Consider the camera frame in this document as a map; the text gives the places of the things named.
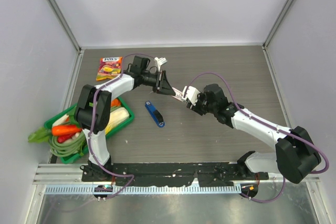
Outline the white radish toy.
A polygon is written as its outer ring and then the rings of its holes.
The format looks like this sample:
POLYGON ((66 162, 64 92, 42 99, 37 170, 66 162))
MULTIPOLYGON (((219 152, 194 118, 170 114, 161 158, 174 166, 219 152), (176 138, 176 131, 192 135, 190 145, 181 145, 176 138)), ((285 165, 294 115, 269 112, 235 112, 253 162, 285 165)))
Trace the white radish toy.
POLYGON ((59 119, 57 119, 57 120, 52 124, 52 127, 62 125, 62 124, 64 124, 64 123, 66 123, 67 121, 69 121, 69 115, 65 114, 65 115, 61 116, 59 119))

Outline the green leafy vegetable toy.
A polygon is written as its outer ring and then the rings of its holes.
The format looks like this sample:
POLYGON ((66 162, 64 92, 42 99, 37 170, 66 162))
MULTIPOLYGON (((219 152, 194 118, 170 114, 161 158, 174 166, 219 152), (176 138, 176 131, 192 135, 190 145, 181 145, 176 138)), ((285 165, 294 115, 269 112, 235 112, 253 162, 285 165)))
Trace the green leafy vegetable toy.
POLYGON ((28 136, 28 143, 44 143, 48 142, 52 133, 50 129, 40 127, 37 131, 28 136))

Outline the candy snack bag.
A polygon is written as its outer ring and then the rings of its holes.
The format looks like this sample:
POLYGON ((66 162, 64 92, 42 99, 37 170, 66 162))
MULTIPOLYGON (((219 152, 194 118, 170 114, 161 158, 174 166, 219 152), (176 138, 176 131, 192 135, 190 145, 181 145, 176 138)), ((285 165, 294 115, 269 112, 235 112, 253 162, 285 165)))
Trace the candy snack bag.
POLYGON ((101 58, 96 76, 97 81, 114 79, 121 73, 122 57, 101 58))

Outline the red chili toy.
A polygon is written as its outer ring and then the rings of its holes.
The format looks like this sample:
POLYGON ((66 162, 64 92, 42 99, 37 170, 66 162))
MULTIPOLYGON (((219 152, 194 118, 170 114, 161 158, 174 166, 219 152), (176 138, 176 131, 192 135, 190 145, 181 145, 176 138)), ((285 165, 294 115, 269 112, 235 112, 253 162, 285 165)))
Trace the red chili toy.
POLYGON ((70 134, 61 135, 61 136, 57 137, 57 143, 62 144, 65 141, 71 139, 74 135, 76 135, 76 134, 75 133, 70 133, 70 134))

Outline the green plastic tray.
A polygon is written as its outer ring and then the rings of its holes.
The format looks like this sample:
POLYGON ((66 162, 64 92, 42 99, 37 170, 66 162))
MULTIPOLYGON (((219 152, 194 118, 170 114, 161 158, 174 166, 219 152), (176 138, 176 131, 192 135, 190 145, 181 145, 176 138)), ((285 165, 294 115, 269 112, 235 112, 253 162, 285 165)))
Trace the green plastic tray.
MULTIPOLYGON (((113 135, 121 131, 123 128, 127 127, 134 120, 133 111, 129 108, 129 106, 125 103, 125 101, 121 97, 119 97, 118 99, 121 102, 121 106, 128 111, 129 117, 124 122, 120 123, 119 125, 114 127, 110 132, 108 132, 106 134, 106 140, 110 139, 113 135)), ((44 123, 44 128, 51 130, 53 123, 55 123, 65 114, 68 114, 71 110, 74 110, 76 106, 77 104, 75 103, 74 105, 55 115, 51 119, 47 120, 44 123)), ((65 151, 61 151, 60 144, 58 143, 55 146, 51 145, 50 151, 55 156, 58 156, 61 159, 61 162, 64 164, 74 163, 76 160, 80 159, 81 157, 89 153, 85 138, 80 143, 71 144, 70 147, 66 147, 65 151)))

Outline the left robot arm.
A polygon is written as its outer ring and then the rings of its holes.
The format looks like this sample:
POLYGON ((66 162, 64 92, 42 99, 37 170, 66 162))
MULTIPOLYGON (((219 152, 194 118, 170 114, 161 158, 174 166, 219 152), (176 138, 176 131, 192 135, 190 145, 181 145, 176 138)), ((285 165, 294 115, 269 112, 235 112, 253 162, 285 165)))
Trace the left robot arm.
POLYGON ((105 182, 112 172, 111 155, 107 148, 105 128, 110 120, 111 102, 122 94, 144 85, 162 95, 175 95, 162 66, 166 58, 155 57, 154 72, 148 68, 151 58, 144 54, 132 54, 133 62, 121 64, 121 73, 114 79, 97 86, 83 86, 77 102, 74 119, 86 137, 89 149, 88 167, 98 180, 105 182))

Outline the orange carrot toy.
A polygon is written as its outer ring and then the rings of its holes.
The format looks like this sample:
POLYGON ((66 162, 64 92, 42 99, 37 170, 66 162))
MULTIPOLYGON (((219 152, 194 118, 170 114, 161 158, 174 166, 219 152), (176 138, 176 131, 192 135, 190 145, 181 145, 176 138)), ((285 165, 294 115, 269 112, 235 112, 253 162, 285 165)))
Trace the orange carrot toy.
POLYGON ((67 125, 57 125, 51 129, 51 133, 53 136, 63 136, 68 134, 75 134, 81 132, 81 128, 76 125, 67 124, 67 125))

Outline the red white staple box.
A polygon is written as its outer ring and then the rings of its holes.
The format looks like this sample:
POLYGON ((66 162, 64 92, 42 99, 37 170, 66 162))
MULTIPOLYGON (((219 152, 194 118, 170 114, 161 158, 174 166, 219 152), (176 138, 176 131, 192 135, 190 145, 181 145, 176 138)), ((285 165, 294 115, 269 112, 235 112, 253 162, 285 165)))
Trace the red white staple box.
POLYGON ((173 98, 175 98, 178 101, 184 102, 184 103, 187 101, 187 98, 183 97, 183 92, 182 91, 180 91, 176 88, 172 88, 172 89, 175 93, 175 95, 172 96, 173 98))

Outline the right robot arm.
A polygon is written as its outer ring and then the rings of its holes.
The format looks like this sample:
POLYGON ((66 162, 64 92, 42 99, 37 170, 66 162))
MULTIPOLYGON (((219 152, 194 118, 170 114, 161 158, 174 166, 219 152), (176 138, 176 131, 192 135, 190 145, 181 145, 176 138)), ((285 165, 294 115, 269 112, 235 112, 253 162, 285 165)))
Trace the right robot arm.
POLYGON ((272 148, 271 153, 252 151, 243 156, 237 166, 242 179, 255 173, 279 173, 286 180, 298 184, 321 163, 321 156, 312 145, 308 132, 302 127, 290 129, 274 124, 242 105, 229 102, 217 84, 207 85, 203 91, 185 86, 183 99, 187 107, 199 115, 212 114, 219 123, 243 131, 272 148))

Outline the blue stapler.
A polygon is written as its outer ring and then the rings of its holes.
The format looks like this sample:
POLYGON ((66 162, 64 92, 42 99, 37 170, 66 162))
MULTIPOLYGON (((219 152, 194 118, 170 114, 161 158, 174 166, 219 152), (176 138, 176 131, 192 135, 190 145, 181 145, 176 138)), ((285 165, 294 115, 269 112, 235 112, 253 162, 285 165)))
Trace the blue stapler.
POLYGON ((148 113, 150 114, 153 121, 156 123, 158 127, 165 126, 162 114, 156 109, 156 107, 150 101, 145 102, 145 108, 147 109, 148 113))

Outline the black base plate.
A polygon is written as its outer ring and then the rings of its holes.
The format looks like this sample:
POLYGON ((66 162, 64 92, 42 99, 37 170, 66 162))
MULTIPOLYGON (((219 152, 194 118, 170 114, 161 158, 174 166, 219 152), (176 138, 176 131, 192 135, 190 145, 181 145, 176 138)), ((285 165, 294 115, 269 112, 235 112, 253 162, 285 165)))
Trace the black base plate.
POLYGON ((252 173, 243 164, 204 163, 115 163, 107 169, 122 177, 110 175, 94 164, 80 166, 83 182, 114 182, 124 186, 133 175, 130 186, 188 187, 197 179, 201 187, 232 186, 238 180, 268 180, 268 173, 252 173))

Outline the napa cabbage toy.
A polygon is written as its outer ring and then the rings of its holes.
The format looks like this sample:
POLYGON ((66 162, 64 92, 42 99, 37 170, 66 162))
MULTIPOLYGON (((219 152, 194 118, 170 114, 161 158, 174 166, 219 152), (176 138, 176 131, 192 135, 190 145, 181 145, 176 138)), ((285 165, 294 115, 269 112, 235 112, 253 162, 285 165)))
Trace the napa cabbage toy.
POLYGON ((110 109, 109 122, 105 128, 105 134, 111 132, 114 128, 119 126, 121 123, 129 118, 129 112, 126 108, 122 106, 113 106, 110 109))

